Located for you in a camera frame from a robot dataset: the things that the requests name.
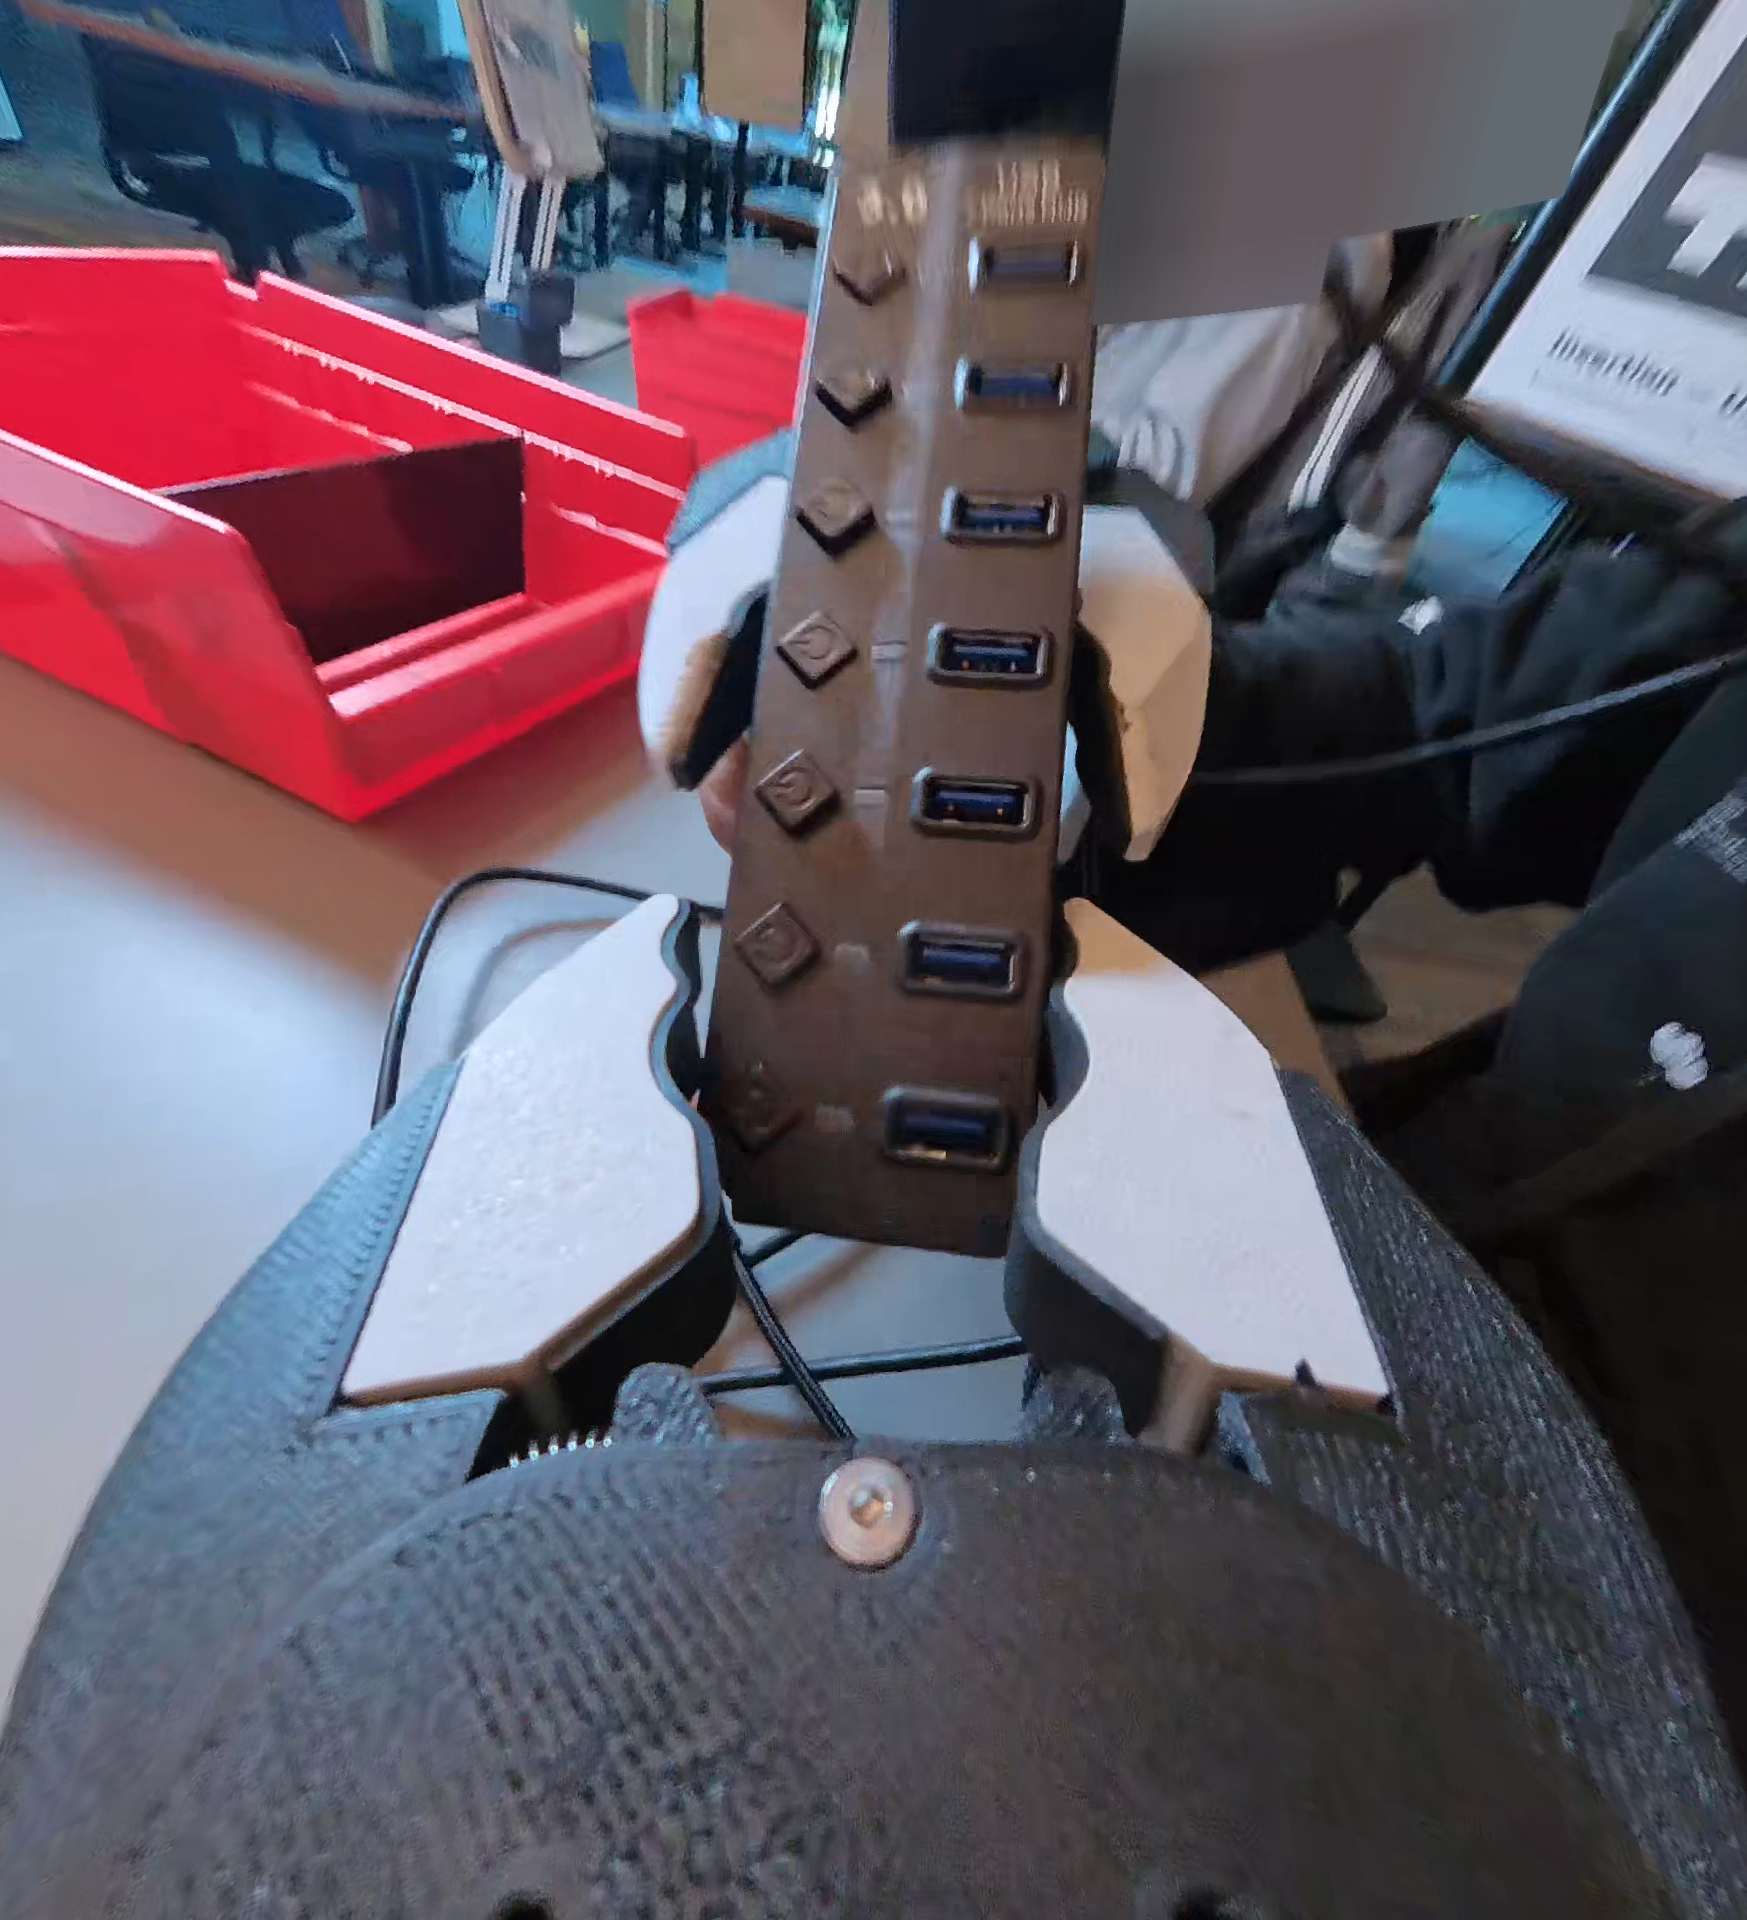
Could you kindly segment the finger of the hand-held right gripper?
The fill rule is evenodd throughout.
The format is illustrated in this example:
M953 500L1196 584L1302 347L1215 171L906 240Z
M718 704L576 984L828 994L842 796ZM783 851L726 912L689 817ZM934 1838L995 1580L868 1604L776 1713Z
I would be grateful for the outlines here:
M1090 502L1056 746L1056 894L1145 865L1196 780L1215 686L1204 570L1145 502Z
M750 722L783 531L790 500L729 500L665 544L639 637L639 738L675 789L704 789Z

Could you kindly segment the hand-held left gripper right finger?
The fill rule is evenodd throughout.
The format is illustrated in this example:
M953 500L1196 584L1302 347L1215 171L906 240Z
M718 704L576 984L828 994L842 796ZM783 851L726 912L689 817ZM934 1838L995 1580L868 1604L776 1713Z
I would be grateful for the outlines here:
M1225 1392L1392 1416L1263 1038L1093 905L1066 905L1042 1038L1004 1265L1039 1371L1108 1381L1149 1448L1204 1448Z

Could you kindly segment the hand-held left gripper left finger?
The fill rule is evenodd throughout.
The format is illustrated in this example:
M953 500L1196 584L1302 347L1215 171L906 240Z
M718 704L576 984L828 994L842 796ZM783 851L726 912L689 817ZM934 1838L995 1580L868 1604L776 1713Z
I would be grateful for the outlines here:
M698 1116L698 963L698 912L650 894L468 1038L339 1362L346 1409L495 1388L539 1439L585 1439L639 1362L726 1335L741 1256Z

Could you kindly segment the black multi-port usb hub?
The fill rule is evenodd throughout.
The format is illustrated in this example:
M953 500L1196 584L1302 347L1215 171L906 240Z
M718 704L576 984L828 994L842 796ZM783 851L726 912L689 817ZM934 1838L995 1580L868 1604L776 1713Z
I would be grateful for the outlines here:
M741 1223L1004 1256L1120 0L857 6L714 986Z

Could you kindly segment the person's right forearm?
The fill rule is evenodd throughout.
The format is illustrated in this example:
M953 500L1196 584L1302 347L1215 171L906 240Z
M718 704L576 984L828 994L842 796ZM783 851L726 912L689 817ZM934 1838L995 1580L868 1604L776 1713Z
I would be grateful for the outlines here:
M1586 905L1593 871L1709 686L1674 680L1498 746L1535 722L1747 645L1747 500L1674 544L1579 539L1498 599L1378 601L1288 577L1263 620L1215 624L1215 686L1175 860L1226 905L1240 948L1288 948L1336 912L1345 871L1435 865L1464 912Z

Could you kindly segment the small red plastic bin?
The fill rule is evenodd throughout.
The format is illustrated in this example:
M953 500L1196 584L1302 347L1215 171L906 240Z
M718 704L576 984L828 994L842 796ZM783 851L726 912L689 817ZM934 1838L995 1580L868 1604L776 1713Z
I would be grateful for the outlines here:
M809 312L729 293L650 293L623 303L623 326L639 412L681 425L698 470L799 425Z

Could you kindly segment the black bin divider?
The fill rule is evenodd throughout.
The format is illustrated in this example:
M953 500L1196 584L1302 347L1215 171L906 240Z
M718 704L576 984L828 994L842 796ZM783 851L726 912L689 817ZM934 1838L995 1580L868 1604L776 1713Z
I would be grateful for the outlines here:
M509 431L165 500L247 539L317 670L524 589L524 442Z

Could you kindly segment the brown board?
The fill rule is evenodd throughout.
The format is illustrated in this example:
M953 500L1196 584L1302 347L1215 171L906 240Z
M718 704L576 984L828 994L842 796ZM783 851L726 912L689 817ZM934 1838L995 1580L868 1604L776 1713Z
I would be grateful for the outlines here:
M744 126L804 126L809 0L704 0L704 107Z

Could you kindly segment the cardboard sign on stand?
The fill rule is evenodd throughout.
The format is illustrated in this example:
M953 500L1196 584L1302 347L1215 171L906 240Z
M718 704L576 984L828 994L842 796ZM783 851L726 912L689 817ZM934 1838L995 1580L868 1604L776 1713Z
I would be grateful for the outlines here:
M588 47L568 0L459 0L495 230L473 298L485 353L561 375L576 278L557 264L568 185L605 177Z

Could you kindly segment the person's black jacket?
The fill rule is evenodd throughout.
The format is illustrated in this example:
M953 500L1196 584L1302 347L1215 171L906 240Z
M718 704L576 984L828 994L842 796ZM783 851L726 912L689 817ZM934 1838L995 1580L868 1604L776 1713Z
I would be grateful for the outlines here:
M1747 1778L1747 776L1509 1017L1516 1254L1703 1633Z

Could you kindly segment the black office chair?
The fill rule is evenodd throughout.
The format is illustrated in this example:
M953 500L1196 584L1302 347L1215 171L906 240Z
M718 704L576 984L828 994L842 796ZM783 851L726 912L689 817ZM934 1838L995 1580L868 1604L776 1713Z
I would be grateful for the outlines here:
M355 219L346 193L299 177L265 156L245 156L228 87L153 47L80 32L101 122L101 161L123 202L175 210L197 233L228 240L232 278L306 278L299 240Z

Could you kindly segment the large red plastic bin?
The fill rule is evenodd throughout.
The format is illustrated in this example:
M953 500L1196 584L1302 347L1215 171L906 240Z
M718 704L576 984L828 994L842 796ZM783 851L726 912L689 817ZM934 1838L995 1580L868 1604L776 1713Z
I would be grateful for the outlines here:
M316 661L165 491L524 442L524 589ZM639 670L681 425L204 251L0 251L0 651L339 826Z

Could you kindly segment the wooden office desk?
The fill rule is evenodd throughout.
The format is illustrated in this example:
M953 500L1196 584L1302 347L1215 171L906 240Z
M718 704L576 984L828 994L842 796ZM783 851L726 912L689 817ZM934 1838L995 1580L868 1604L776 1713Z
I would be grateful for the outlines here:
M346 193L355 219L392 210L392 257L404 264L415 303L468 298L468 264L446 240L446 202L468 193L473 98L439 87L404 87L355 64L339 6L271 6L276 41L192 32L192 11L165 6L21 6L46 26L108 32L165 64L192 64L228 87L245 156L265 156L265 138L285 171Z

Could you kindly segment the white sign in black frame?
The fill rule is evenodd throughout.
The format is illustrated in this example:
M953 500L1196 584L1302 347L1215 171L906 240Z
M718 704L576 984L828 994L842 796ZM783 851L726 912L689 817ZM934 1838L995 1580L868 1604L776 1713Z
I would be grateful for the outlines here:
M1652 22L1447 382L1668 491L1747 500L1747 0Z

